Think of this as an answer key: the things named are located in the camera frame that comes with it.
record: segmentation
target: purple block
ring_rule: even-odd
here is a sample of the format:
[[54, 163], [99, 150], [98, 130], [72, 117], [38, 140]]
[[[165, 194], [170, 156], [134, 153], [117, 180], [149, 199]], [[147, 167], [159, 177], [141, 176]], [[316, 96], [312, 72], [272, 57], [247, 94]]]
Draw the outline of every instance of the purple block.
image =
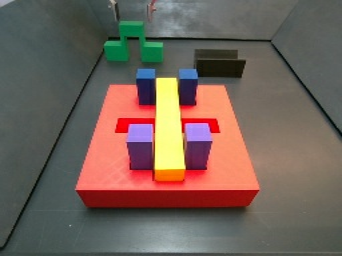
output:
[[131, 170], [154, 169], [154, 126], [131, 124], [127, 135]]
[[207, 123], [189, 123], [185, 127], [186, 168], [206, 170], [213, 137]]

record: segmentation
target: yellow block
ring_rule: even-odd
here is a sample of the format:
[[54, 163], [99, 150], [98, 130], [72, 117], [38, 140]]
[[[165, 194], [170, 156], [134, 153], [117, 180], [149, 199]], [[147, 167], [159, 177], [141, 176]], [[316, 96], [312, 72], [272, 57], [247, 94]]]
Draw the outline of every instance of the yellow block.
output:
[[177, 78], [157, 78], [155, 180], [182, 181], [186, 174]]

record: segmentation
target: green l-shaped block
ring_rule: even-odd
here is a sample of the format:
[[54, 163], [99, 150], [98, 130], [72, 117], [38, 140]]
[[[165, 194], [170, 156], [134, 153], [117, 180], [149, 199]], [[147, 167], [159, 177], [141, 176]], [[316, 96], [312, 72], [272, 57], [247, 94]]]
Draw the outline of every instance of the green l-shaped block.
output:
[[163, 62], [165, 45], [159, 42], [146, 42], [143, 21], [121, 21], [119, 33], [121, 41], [105, 43], [105, 55], [109, 61], [129, 61], [127, 37], [139, 37], [142, 62]]

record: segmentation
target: red platform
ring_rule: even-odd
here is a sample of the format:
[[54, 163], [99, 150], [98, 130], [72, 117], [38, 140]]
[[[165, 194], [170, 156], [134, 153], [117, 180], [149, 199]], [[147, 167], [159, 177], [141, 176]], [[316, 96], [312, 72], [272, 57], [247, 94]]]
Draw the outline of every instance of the red platform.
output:
[[242, 207], [260, 184], [223, 85], [199, 85], [197, 106], [182, 107], [182, 119], [211, 120], [213, 146], [207, 170], [187, 170], [183, 182], [157, 182], [153, 171], [129, 168], [127, 134], [118, 120], [154, 122], [155, 107], [139, 106], [135, 85], [110, 86], [76, 185], [89, 207]]

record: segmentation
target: metal wall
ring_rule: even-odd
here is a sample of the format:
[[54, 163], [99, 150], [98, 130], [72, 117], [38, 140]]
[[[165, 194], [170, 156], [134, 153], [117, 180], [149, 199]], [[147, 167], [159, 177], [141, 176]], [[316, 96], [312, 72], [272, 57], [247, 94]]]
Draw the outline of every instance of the metal wall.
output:
[[342, 1], [301, 0], [273, 44], [342, 131]]
[[15, 1], [0, 8], [0, 247], [106, 38], [83, 0]]
[[[109, 0], [87, 0], [109, 36], [118, 23]], [[122, 20], [146, 20], [150, 0], [118, 0]], [[158, 0], [149, 37], [272, 40], [298, 0]]]

